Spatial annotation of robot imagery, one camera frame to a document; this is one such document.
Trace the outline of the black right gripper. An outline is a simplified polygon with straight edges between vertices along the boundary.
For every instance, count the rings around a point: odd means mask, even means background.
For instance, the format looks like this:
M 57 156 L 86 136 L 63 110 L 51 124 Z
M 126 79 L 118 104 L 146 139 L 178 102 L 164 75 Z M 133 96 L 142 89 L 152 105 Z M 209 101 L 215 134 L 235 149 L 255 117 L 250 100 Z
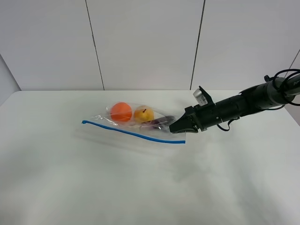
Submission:
M 189 106 L 185 113 L 169 126 L 173 134 L 196 133 L 223 122 L 225 107 L 221 104 L 210 106 Z

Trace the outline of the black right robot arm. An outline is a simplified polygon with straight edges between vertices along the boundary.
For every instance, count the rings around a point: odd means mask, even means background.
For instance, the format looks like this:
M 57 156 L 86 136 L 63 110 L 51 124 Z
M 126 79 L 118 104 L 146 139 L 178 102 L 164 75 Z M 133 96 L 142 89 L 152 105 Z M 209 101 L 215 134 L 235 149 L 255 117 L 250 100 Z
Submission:
M 170 132 L 197 133 L 223 122 L 231 124 L 244 116 L 296 105 L 293 100 L 300 93 L 299 69 L 285 69 L 273 77 L 266 75 L 264 79 L 264 83 L 217 103 L 199 87 L 193 93 L 198 104 L 185 108 L 184 114 L 169 126 Z

